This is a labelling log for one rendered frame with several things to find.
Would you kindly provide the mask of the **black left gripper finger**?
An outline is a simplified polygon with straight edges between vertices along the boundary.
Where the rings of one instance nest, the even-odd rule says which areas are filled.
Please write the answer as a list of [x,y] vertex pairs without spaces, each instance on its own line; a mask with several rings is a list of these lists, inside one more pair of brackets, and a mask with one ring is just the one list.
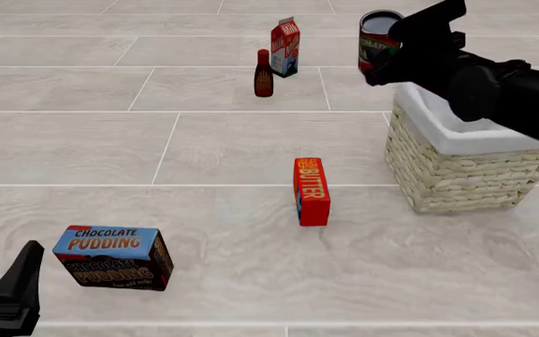
[[38,280],[44,248],[28,241],[0,279],[0,304],[39,310]]

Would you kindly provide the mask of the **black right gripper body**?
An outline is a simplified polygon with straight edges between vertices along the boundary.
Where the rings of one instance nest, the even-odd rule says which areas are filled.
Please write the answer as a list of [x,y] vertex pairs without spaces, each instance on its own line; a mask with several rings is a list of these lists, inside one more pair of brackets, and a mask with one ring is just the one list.
[[415,83],[448,83],[465,34],[456,33],[449,23],[412,28],[405,36],[409,69]]

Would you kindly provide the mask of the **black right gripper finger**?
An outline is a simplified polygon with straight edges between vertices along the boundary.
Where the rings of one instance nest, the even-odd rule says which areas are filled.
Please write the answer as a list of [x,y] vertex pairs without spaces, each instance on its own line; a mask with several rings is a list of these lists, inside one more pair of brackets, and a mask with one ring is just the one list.
[[419,50],[382,50],[371,59],[372,69],[364,72],[365,81],[370,86],[404,82],[420,85],[417,69],[421,60]]
[[452,34],[450,23],[466,13],[465,0],[444,0],[395,22],[388,35],[399,42],[449,36]]

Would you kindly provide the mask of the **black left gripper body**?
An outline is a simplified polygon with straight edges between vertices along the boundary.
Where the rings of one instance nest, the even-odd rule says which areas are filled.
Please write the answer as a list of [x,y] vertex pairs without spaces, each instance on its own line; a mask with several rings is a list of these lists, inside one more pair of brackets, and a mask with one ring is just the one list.
[[40,307],[0,305],[0,337],[31,336],[40,318]]

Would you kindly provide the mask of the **red tomato sauce can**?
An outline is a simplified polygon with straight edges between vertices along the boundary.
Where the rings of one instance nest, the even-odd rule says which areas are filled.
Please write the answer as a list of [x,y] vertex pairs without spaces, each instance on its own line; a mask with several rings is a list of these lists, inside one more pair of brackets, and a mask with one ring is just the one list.
[[403,16],[393,10],[374,10],[359,21],[358,69],[370,72],[382,66],[400,49],[401,43],[388,34]]

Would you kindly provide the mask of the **woven basket with white liner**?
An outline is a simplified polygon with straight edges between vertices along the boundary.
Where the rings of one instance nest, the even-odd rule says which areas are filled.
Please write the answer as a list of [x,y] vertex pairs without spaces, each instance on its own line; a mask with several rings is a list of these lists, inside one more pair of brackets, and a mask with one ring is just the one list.
[[385,159],[416,212],[514,207],[539,182],[539,140],[486,119],[464,123],[413,83],[395,91]]

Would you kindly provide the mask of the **dark red sauce bottle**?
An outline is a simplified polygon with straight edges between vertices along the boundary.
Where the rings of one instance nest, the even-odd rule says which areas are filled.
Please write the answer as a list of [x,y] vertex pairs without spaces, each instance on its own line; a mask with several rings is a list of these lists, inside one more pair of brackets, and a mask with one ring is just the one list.
[[269,58],[269,50],[259,50],[257,52],[254,76],[254,89],[257,97],[271,97],[273,95],[273,72]]

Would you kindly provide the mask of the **blue chocolate pudding box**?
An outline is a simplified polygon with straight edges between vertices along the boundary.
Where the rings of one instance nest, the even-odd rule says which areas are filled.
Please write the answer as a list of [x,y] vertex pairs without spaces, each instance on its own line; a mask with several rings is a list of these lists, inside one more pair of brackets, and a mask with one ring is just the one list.
[[174,264],[159,229],[68,227],[52,249],[85,287],[165,291]]

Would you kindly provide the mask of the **red and white milk carton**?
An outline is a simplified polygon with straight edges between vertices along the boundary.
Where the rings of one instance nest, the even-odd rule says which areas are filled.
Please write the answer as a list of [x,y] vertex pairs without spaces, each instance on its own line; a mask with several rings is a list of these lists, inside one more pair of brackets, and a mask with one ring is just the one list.
[[293,17],[282,19],[271,30],[270,66],[281,78],[288,78],[299,69],[300,30]]

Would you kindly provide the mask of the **red butter box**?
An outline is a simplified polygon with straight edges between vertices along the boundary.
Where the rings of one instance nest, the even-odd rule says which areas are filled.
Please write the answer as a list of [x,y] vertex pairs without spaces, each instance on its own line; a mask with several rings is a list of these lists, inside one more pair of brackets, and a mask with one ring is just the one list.
[[325,227],[328,224],[331,199],[320,158],[295,159],[293,189],[299,225]]

